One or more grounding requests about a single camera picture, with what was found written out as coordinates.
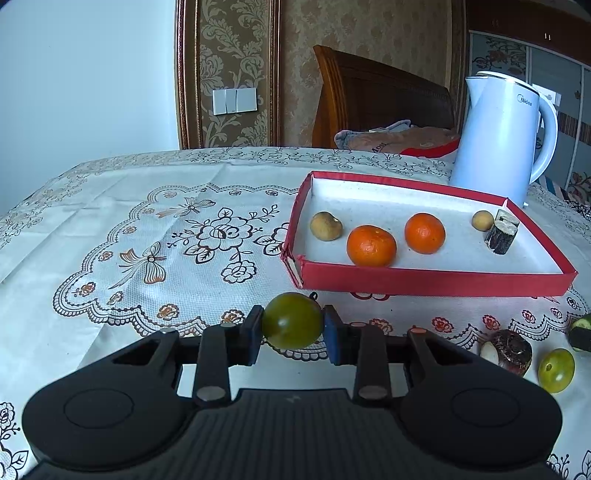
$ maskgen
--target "kettle handle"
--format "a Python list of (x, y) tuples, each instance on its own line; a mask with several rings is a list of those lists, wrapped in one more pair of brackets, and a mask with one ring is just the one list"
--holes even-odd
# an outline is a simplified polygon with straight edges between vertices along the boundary
[(548, 167), (554, 149), (556, 148), (556, 141), (558, 140), (558, 119), (556, 118), (556, 109), (554, 105), (544, 95), (540, 94), (540, 113), (544, 120), (544, 142), (538, 159), (534, 162), (531, 168), (530, 183), (535, 182), (544, 170)]

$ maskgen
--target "white tray bottom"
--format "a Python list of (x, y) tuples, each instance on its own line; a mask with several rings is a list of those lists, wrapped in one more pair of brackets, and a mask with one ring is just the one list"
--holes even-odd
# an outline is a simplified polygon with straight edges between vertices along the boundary
[[(395, 268), (469, 271), (482, 273), (560, 274), (561, 270), (534, 235), (523, 225), (505, 255), (496, 255), (484, 243), (485, 234), (472, 227), (472, 215), (499, 206), (439, 193), (375, 183), (313, 179), (295, 236), (294, 254), (314, 262), (353, 265), (347, 256), (347, 237), (359, 225), (375, 225), (390, 232), (397, 243)], [(344, 227), (343, 236), (322, 242), (312, 235), (312, 216), (327, 211)], [(411, 250), (404, 226), (415, 213), (431, 213), (446, 230), (444, 245), (432, 255)]]

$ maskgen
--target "midea logo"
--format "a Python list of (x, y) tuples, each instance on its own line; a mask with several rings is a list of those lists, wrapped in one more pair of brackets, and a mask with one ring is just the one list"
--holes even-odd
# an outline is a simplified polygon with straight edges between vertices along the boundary
[(519, 103), (527, 103), (529, 106), (532, 106), (531, 102), (529, 100), (526, 100), (526, 98), (524, 98), (522, 94), (517, 95), (517, 101)]

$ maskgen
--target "cut wood chunk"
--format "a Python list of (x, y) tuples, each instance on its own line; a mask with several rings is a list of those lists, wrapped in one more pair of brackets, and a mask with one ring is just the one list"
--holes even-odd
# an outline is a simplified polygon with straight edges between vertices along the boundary
[(485, 242), (497, 255), (505, 255), (517, 234), (517, 227), (507, 220), (496, 220), (485, 238)]
[(495, 220), (504, 220), (506, 222), (512, 223), (515, 226), (519, 226), (519, 219), (515, 215), (513, 215), (512, 213), (509, 213), (503, 209), (500, 209), (496, 213)]

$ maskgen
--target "kettle lid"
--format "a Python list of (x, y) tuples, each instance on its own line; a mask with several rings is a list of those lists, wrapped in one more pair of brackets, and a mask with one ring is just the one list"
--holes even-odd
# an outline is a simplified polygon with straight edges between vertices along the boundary
[(506, 82), (511, 82), (511, 83), (516, 83), (517, 85), (520, 85), (524, 88), (527, 88), (528, 90), (531, 90), (532, 92), (534, 92), (536, 95), (540, 95), (540, 93), (534, 89), (531, 85), (529, 85), (528, 83), (525, 83), (523, 80), (519, 80), (515, 77), (512, 77), (511, 75), (506, 75), (505, 73), (499, 73), (499, 72), (477, 72), (476, 74), (477, 77), (494, 77), (494, 78), (498, 78), (501, 80), (504, 80)]

